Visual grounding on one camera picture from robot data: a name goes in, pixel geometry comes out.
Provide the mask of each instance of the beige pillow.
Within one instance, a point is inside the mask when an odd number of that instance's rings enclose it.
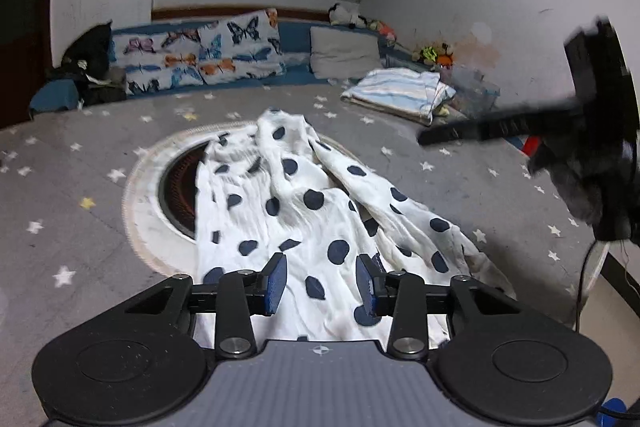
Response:
[[[316,78],[363,78],[382,67],[376,36],[322,26],[310,31],[311,71]]]

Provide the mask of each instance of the polka dot garment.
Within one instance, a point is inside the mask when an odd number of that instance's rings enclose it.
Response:
[[[278,312],[252,317],[258,343],[306,336],[386,345],[391,318],[367,315],[358,295],[361,253],[427,283],[473,273],[511,292],[457,226],[412,200],[411,187],[396,187],[323,142],[302,116],[267,110],[255,124],[216,133],[196,184],[196,279],[213,283],[223,273],[261,270],[274,252],[287,256]],[[215,315],[202,319],[212,336]],[[446,339],[444,318],[428,321],[436,346]]]

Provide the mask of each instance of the metal screw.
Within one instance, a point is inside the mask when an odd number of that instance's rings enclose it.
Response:
[[[424,342],[413,337],[402,337],[394,342],[394,349],[406,355],[414,355],[424,349]]]
[[[220,342],[220,349],[232,355],[240,355],[251,349],[251,343],[241,337],[229,337]]]

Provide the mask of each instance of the yellow star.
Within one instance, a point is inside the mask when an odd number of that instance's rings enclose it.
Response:
[[[82,206],[84,210],[91,210],[95,206],[95,201],[92,200],[92,198],[82,198],[80,206]]]

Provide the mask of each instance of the gray gripper base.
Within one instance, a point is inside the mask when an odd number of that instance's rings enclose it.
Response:
[[[374,341],[269,341],[253,359],[221,363],[196,398],[147,425],[486,427],[495,423],[460,410],[424,367],[386,357]]]

